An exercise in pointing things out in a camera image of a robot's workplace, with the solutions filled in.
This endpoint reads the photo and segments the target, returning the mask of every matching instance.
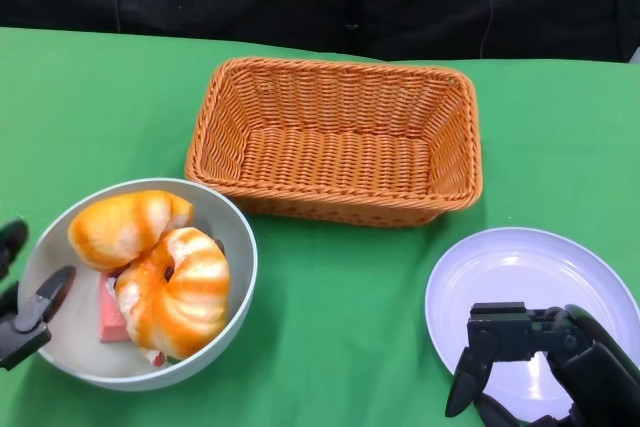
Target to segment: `croissant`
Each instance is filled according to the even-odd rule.
[[[231,278],[224,253],[193,227],[164,234],[116,282],[131,340],[183,360],[226,325]]]
[[[87,267],[111,273],[151,249],[164,232],[188,225],[193,210],[186,200],[161,190],[122,194],[86,207],[67,234]]]

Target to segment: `green table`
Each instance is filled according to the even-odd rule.
[[[183,176],[196,113],[230,57],[344,59],[186,39],[0,29],[0,218],[38,235],[103,187]],[[557,232],[640,295],[640,67],[463,61],[480,105],[485,191],[421,229],[252,217],[260,273],[210,367],[143,394],[101,390],[39,357],[0,373],[1,426],[479,426],[445,421],[451,377],[426,332],[437,259],[489,227]],[[18,278],[26,254],[14,268]]]

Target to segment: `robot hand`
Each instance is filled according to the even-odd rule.
[[[564,419],[545,416],[530,427],[640,425],[640,371],[589,313],[575,305],[527,310],[524,303],[475,304],[445,415],[471,402],[487,427],[518,427],[496,400],[483,394],[494,362],[528,361],[544,352],[551,372],[573,400]]]
[[[22,220],[0,229],[0,280],[27,240]],[[76,269],[62,267],[51,275],[24,305],[18,308],[18,282],[0,296],[0,368],[13,369],[51,340],[47,323],[60,308],[75,279]]]

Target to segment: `wicker basket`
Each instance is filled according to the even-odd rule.
[[[231,60],[212,77],[186,176],[251,213],[423,225],[482,191],[473,85],[444,68]]]

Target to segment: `pink sponge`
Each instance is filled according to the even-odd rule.
[[[114,278],[100,276],[100,341],[124,342],[129,339],[124,317],[118,310],[113,291]]]

